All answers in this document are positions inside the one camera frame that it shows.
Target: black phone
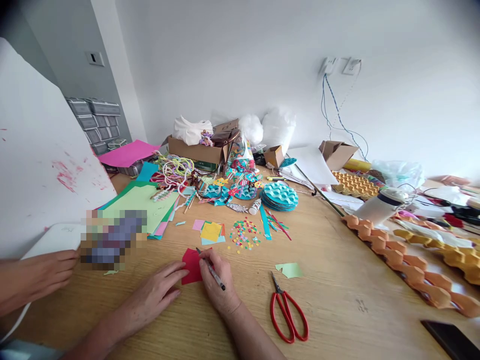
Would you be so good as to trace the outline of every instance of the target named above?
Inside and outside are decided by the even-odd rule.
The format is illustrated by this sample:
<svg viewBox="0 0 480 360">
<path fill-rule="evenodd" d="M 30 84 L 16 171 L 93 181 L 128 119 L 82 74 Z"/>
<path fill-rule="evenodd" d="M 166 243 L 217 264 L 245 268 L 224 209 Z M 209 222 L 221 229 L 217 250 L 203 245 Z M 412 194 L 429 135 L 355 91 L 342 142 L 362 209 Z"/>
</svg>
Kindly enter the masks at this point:
<svg viewBox="0 0 480 360">
<path fill-rule="evenodd" d="M 453 360 L 479 360 L 480 350 L 453 324 L 420 320 Z"/>
</svg>

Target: light green paper scrap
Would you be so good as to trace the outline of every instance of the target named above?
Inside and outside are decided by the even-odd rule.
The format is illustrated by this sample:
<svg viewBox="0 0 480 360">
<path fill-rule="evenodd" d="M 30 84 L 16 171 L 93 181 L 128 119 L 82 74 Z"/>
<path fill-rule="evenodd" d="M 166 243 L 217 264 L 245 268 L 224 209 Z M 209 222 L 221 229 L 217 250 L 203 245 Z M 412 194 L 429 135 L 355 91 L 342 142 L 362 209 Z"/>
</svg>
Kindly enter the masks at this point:
<svg viewBox="0 0 480 360">
<path fill-rule="evenodd" d="M 304 273 L 300 266 L 296 262 L 289 262 L 285 264 L 277 264 L 275 265 L 275 269 L 280 271 L 283 275 L 285 275 L 288 279 L 290 278 L 301 278 Z"/>
<path fill-rule="evenodd" d="M 102 217 L 118 218 L 121 210 L 146 210 L 146 232 L 153 234 L 179 197 L 178 192 L 172 192 L 166 199 L 155 202 L 150 197 L 156 192 L 155 186 L 132 187 L 124 196 L 104 209 Z"/>
</svg>

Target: red paper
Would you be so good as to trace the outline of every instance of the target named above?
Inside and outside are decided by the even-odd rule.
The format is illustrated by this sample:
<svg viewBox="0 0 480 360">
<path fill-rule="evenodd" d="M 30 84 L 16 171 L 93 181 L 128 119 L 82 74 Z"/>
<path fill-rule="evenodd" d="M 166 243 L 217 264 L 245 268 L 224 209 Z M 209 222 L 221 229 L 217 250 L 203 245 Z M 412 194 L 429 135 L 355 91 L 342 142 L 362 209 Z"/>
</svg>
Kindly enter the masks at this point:
<svg viewBox="0 0 480 360">
<path fill-rule="evenodd" d="M 149 157 L 158 149 L 160 149 L 160 146 L 153 146 L 146 142 L 135 140 L 128 145 L 100 155 L 98 160 L 113 167 L 128 168 L 134 162 Z"/>
<path fill-rule="evenodd" d="M 199 253 L 196 250 L 187 249 L 181 260 L 186 263 L 184 269 L 190 271 L 190 273 L 181 280 L 181 284 L 186 285 L 202 281 Z"/>
</svg>

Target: hand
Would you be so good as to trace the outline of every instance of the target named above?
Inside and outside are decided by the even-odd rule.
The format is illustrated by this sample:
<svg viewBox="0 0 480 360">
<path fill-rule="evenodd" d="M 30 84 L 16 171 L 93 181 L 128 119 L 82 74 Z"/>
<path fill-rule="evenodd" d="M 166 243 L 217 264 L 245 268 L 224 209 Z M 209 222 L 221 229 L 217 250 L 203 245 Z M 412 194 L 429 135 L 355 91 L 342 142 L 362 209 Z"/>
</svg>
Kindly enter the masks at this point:
<svg viewBox="0 0 480 360">
<path fill-rule="evenodd" d="M 158 270 L 106 318 L 113 343 L 119 343 L 146 327 L 178 298 L 180 290 L 173 286 L 188 275 L 188 270 L 182 270 L 185 265 L 174 261 Z"/>
<path fill-rule="evenodd" d="M 234 280 L 232 278 L 232 272 L 230 270 L 230 263 L 221 258 L 213 249 L 202 251 L 200 256 L 200 271 L 205 289 L 210 298 L 213 307 L 220 313 L 221 316 L 226 317 L 235 310 L 237 310 L 242 303 L 239 299 L 237 292 L 234 288 Z M 215 268 L 215 272 L 221 279 L 221 282 L 225 285 L 226 290 L 223 291 L 215 281 L 214 277 L 209 271 L 207 261 L 210 260 Z"/>
<path fill-rule="evenodd" d="M 66 286 L 78 257 L 65 250 L 0 263 L 0 317 Z"/>
</svg>

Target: yellow paper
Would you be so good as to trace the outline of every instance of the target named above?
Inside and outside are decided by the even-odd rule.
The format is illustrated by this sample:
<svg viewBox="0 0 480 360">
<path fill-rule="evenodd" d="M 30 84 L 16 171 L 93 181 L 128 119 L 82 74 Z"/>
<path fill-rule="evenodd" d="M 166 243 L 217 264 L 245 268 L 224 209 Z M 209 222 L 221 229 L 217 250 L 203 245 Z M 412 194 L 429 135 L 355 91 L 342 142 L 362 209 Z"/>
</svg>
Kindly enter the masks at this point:
<svg viewBox="0 0 480 360">
<path fill-rule="evenodd" d="M 222 231 L 222 225 L 217 224 L 216 222 L 205 223 L 201 231 L 200 237 L 202 239 L 207 239 L 212 242 L 217 242 L 219 239 L 220 232 Z"/>
</svg>

